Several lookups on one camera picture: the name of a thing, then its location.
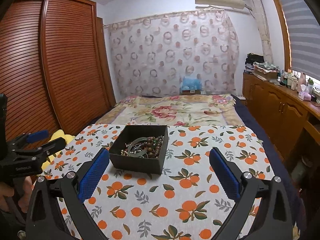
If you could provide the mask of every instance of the patterned curtain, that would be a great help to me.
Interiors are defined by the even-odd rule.
[[[178,95],[182,84],[235,93],[239,43],[227,13],[202,9],[109,26],[121,95]]]
[[[262,40],[262,50],[264,60],[273,63],[273,56],[270,43],[269,28],[261,0],[249,0],[251,3],[254,18],[256,19],[260,37]]]

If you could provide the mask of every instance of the stack of clothes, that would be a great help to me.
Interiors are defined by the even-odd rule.
[[[245,61],[245,70],[244,70],[245,73],[252,74],[254,72],[254,67],[253,67],[254,62],[263,63],[264,62],[263,56],[249,53]]]
[[[259,72],[262,72],[264,74],[274,73],[274,72],[279,73],[280,72],[280,68],[278,66],[273,65],[273,64],[268,63],[268,62],[264,62],[264,63],[254,62],[253,63],[253,67],[254,67],[255,70],[257,70]]]

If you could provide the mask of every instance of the wall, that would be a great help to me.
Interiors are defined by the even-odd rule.
[[[96,10],[97,10],[97,17],[103,19],[105,16],[105,6],[100,3],[96,3]]]
[[[269,26],[273,61],[280,69],[284,69],[284,46],[280,20],[273,0],[261,0]]]
[[[194,10],[197,6],[194,1],[195,0],[113,0],[105,5],[103,23],[107,25],[153,14]],[[238,78],[235,80],[235,86],[237,93],[242,94],[242,72],[245,59],[250,52],[263,55],[261,39],[256,22],[248,9],[226,9],[228,10],[229,17],[236,29],[239,39],[239,64],[235,75]],[[107,29],[105,29],[105,40],[108,64],[112,66]],[[116,85],[113,67],[110,67],[110,75],[116,100],[119,101],[121,100],[121,96]]]

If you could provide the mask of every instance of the louvered wardrobe door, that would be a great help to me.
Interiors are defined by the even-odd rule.
[[[59,129],[43,81],[39,26],[43,0],[16,0],[0,22],[0,93],[8,97],[6,138]]]
[[[49,91],[65,132],[74,135],[108,109],[94,20],[92,5],[48,0],[45,50]]]

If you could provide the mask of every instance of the wardrobe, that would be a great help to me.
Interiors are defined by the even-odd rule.
[[[6,139],[76,135],[115,105],[102,19],[89,0],[16,0],[0,22]]]

